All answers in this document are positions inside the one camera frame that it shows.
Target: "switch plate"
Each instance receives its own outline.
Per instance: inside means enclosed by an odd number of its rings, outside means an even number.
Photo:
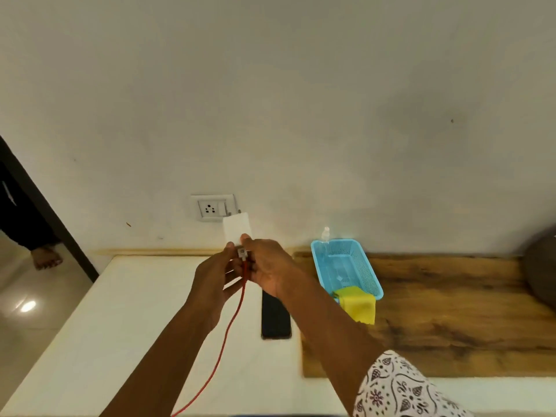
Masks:
[[[233,195],[191,195],[191,209],[195,219],[202,222],[219,222],[227,215],[237,214]]]

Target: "blue basket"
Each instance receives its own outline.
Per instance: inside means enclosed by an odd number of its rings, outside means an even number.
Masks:
[[[311,243],[316,273],[320,285],[332,295],[340,288],[356,286],[380,300],[384,291],[376,278],[358,241],[350,238],[333,239],[326,243]]]

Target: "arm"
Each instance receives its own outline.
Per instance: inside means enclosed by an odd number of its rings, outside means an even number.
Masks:
[[[218,323],[224,303],[241,288],[241,281],[224,286],[240,275],[240,259],[233,243],[198,266],[186,303],[101,417],[170,416],[201,345]]]
[[[253,257],[252,280],[288,309],[351,415],[359,386],[385,347],[338,307],[276,241],[247,235],[241,241]]]

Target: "bare foot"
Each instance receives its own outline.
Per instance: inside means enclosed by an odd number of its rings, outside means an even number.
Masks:
[[[37,271],[53,268],[63,262],[62,257],[58,253],[46,246],[31,250],[31,257],[33,258],[33,264]]]

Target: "hand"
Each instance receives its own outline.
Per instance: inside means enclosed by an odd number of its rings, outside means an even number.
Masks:
[[[209,331],[216,327],[224,303],[239,291],[243,283],[239,280],[227,288],[224,286],[240,276],[242,276],[241,259],[237,256],[237,250],[232,242],[229,242],[220,253],[212,255],[197,266],[193,285],[185,304],[206,313]]]
[[[249,255],[251,280],[268,294],[281,298],[285,279],[295,273],[297,265],[278,242],[270,239],[251,239],[241,236],[241,244],[251,252]]]

